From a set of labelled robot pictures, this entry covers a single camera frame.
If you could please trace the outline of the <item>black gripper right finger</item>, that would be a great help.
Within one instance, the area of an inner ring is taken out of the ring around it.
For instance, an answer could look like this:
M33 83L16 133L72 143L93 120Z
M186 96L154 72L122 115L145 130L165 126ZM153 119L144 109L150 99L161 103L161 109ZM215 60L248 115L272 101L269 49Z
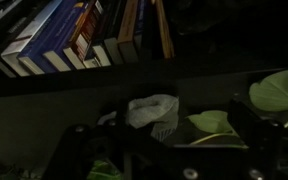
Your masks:
M248 172L255 180L274 180L277 174L283 127L274 120L262 120L243 102L233 99L228 121L248 146Z

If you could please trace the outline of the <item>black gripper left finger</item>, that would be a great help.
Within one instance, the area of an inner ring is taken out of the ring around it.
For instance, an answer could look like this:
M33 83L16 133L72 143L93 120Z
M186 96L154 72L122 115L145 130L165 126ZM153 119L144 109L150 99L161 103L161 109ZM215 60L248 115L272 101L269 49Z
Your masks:
M123 138L127 103L120 101L114 118L91 128L86 124L68 127L42 175L42 180L87 180L97 160L108 160L131 180L130 157Z

